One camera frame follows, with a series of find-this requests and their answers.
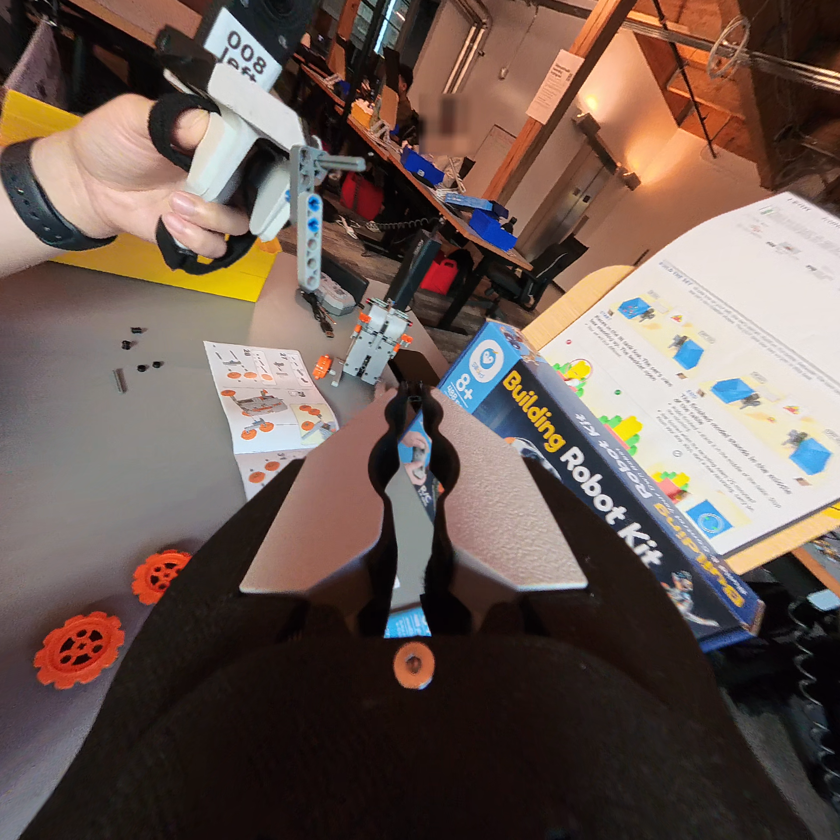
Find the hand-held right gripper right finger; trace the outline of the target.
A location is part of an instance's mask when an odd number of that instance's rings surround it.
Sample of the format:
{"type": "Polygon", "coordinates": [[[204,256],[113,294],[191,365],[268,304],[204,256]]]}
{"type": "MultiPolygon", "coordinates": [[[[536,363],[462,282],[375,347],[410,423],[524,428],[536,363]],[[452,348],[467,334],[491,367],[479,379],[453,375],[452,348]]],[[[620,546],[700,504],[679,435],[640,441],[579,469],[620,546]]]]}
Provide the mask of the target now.
{"type": "Polygon", "coordinates": [[[529,462],[436,388],[418,415],[436,495],[421,603],[431,631],[475,631],[492,607],[588,580],[529,462]]]}

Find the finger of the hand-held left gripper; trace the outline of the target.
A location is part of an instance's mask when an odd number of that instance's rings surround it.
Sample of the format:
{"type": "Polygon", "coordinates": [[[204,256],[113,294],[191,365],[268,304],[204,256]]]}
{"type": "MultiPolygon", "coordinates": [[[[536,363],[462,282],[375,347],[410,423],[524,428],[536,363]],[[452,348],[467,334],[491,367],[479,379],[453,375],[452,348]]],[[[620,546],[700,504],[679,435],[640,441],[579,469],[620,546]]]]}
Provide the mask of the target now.
{"type": "Polygon", "coordinates": [[[211,99],[284,151],[308,145],[298,115],[230,65],[216,63],[211,73],[211,99]]]}

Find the grey beam with blue pin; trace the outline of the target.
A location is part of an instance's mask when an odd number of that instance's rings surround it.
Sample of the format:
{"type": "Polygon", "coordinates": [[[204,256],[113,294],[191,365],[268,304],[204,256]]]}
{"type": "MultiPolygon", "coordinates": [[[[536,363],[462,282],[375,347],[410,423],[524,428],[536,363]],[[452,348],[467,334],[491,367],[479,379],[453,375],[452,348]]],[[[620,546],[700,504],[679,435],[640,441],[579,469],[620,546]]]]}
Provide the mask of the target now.
{"type": "Polygon", "coordinates": [[[320,164],[323,155],[320,138],[313,136],[306,145],[295,145],[290,152],[290,224],[297,231],[297,280],[300,289],[313,293],[322,278],[323,201],[319,184],[326,176],[320,164]]]}

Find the instruction booklet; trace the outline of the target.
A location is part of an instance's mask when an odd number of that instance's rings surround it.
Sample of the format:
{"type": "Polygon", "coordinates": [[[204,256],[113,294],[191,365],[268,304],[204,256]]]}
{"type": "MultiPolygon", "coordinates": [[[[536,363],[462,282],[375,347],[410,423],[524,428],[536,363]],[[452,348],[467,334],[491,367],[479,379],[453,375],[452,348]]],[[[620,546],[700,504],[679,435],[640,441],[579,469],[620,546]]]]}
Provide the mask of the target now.
{"type": "Polygon", "coordinates": [[[295,350],[205,341],[247,500],[340,424],[295,350]]]}

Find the yellow plastic parts bin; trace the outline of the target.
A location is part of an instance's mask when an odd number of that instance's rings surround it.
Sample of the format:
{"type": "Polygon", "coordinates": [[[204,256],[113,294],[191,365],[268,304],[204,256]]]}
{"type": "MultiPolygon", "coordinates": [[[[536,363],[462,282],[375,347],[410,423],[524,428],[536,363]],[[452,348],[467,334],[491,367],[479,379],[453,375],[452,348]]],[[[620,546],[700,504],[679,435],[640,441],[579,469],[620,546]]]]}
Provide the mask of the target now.
{"type": "MultiPolygon", "coordinates": [[[[68,130],[81,117],[25,94],[2,88],[2,146],[68,130]]],[[[142,239],[122,234],[113,244],[96,250],[72,252],[56,262],[120,277],[147,280],[168,287],[200,291],[219,297],[255,302],[282,247],[276,239],[256,242],[233,266],[204,276],[170,270],[159,249],[142,239]]]]}

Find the orange toy wheel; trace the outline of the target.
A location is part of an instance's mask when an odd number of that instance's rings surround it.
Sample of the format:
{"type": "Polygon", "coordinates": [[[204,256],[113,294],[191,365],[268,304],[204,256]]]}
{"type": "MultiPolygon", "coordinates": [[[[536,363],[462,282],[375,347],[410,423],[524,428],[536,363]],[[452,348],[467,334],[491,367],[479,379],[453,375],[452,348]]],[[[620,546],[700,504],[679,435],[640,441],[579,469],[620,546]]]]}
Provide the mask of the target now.
{"type": "Polygon", "coordinates": [[[86,685],[118,659],[125,634],[117,616],[91,612],[50,631],[34,657],[38,682],[56,690],[86,685]]]}
{"type": "Polygon", "coordinates": [[[192,554],[178,549],[153,553],[133,573],[132,592],[141,604],[152,606],[160,601],[172,581],[187,566],[192,554]]]}

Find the wooden desk with black legs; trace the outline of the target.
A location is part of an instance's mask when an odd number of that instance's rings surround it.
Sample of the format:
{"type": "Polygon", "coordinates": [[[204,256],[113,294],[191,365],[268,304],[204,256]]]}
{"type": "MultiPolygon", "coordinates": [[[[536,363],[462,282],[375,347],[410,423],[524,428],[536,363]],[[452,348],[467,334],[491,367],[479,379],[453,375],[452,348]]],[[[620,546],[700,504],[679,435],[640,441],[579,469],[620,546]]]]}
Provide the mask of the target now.
{"type": "Polygon", "coordinates": [[[362,127],[355,118],[340,119],[340,108],[336,97],[327,91],[323,79],[307,67],[301,74],[309,79],[312,94],[323,101],[322,123],[324,131],[317,131],[325,145],[337,151],[343,143],[349,145],[349,154],[364,155],[370,161],[370,168],[376,184],[381,184],[383,199],[379,213],[367,223],[369,228],[381,232],[379,247],[389,256],[395,257],[398,250],[407,252],[409,238],[420,229],[435,233],[443,242],[441,248],[452,259],[455,253],[464,251],[468,259],[465,269],[446,292],[451,304],[438,322],[440,329],[450,329],[460,308],[468,301],[463,298],[469,291],[476,295],[476,289],[483,280],[493,286],[501,278],[502,269],[510,269],[515,280],[522,280],[526,290],[513,293],[509,282],[504,282],[492,297],[494,302],[509,300],[525,312],[534,312],[545,288],[538,289],[526,278],[527,268],[523,258],[513,251],[502,252],[490,245],[472,230],[466,220],[453,208],[441,203],[436,192],[414,173],[405,169],[400,155],[393,155],[390,148],[377,143],[370,131],[362,127]]]}

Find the grey desk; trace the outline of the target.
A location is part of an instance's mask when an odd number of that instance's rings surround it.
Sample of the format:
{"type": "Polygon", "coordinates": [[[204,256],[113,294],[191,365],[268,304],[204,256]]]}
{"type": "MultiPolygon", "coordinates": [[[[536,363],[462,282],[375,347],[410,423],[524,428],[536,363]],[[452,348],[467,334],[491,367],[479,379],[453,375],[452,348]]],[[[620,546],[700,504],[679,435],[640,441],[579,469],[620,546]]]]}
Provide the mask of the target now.
{"type": "Polygon", "coordinates": [[[2,279],[2,838],[55,789],[151,611],[132,593],[137,565],[195,552],[245,504],[204,341],[313,362],[295,273],[276,257],[257,303],[57,262],[2,279]],[[48,632],[92,612],[121,621],[117,662],[86,685],[41,685],[48,632]]]}

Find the person's left hand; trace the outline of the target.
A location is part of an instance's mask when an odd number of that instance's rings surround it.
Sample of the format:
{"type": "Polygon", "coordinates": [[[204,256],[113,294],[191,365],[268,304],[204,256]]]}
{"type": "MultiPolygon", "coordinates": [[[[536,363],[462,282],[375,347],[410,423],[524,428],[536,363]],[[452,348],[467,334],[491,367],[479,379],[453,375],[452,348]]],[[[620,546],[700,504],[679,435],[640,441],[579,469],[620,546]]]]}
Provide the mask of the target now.
{"type": "Polygon", "coordinates": [[[186,191],[186,173],[151,141],[152,107],[126,94],[38,140],[31,153],[38,181],[56,210],[91,238],[126,234],[155,244],[162,221],[197,255],[223,257],[229,238],[249,232],[249,218],[186,191]]]}

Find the red bag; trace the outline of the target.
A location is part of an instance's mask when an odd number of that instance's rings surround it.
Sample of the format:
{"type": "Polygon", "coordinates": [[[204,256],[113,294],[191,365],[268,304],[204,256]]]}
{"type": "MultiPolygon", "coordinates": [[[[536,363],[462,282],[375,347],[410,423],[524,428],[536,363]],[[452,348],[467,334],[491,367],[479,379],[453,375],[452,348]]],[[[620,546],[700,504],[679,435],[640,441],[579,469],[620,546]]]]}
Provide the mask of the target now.
{"type": "Polygon", "coordinates": [[[459,264],[457,261],[448,257],[441,257],[440,259],[436,257],[428,268],[419,288],[447,297],[458,273],[459,264]]]}
{"type": "Polygon", "coordinates": [[[340,200],[343,207],[373,222],[382,210],[384,193],[363,174],[350,172],[343,178],[340,200]]]}

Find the blue plastic bin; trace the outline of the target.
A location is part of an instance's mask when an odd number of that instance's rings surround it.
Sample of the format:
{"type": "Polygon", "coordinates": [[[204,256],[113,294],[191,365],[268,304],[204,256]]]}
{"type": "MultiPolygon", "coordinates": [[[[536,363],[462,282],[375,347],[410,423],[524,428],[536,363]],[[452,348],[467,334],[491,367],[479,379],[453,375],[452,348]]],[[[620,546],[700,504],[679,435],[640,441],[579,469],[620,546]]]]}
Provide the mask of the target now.
{"type": "Polygon", "coordinates": [[[511,231],[509,211],[503,205],[457,191],[445,191],[442,201],[447,207],[470,211],[469,227],[490,245],[506,252],[516,247],[518,238],[511,231]]]}
{"type": "Polygon", "coordinates": [[[445,174],[433,162],[424,158],[410,146],[402,148],[400,163],[406,172],[415,175],[432,187],[437,187],[445,178],[445,174]]]}

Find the grey battery box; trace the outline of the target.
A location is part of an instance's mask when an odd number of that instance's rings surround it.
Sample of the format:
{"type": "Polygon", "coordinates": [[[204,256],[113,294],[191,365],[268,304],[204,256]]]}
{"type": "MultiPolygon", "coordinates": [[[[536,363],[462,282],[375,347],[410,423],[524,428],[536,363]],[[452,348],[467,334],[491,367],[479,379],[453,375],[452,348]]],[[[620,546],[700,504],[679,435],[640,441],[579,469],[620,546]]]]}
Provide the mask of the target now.
{"type": "Polygon", "coordinates": [[[327,254],[321,258],[321,280],[315,295],[323,308],[340,317],[352,312],[362,303],[369,283],[327,254]]]}

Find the black upright device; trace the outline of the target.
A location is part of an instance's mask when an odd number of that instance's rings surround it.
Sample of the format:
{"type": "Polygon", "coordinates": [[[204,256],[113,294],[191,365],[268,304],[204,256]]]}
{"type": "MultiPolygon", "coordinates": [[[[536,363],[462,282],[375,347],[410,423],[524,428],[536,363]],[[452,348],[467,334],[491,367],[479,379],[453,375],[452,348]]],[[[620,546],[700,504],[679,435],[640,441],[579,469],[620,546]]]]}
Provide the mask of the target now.
{"type": "Polygon", "coordinates": [[[393,309],[405,312],[410,308],[439,249],[440,243],[435,234],[425,231],[417,233],[386,293],[385,299],[393,309]]]}

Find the black office chair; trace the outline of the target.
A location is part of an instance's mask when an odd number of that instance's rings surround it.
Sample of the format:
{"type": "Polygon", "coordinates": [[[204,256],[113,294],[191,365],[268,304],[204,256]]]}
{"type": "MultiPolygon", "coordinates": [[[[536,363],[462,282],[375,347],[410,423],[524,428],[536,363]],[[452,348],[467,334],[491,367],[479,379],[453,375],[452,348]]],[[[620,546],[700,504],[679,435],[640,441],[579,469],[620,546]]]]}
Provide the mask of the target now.
{"type": "Polygon", "coordinates": [[[570,268],[588,250],[575,236],[549,245],[532,262],[531,269],[514,270],[509,264],[496,260],[485,272],[489,281],[490,303],[487,316],[494,318],[502,301],[509,301],[525,312],[533,312],[539,304],[548,285],[563,271],[570,268]]]}

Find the curled white poster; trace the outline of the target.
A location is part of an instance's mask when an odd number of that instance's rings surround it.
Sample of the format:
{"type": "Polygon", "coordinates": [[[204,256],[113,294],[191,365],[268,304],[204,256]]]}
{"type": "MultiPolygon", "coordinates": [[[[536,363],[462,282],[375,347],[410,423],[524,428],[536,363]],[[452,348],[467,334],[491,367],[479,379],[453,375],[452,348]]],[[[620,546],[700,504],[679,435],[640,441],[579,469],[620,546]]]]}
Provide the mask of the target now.
{"type": "Polygon", "coordinates": [[[741,574],[838,528],[838,320],[838,215],[783,192],[591,273],[524,334],[741,574]]]}

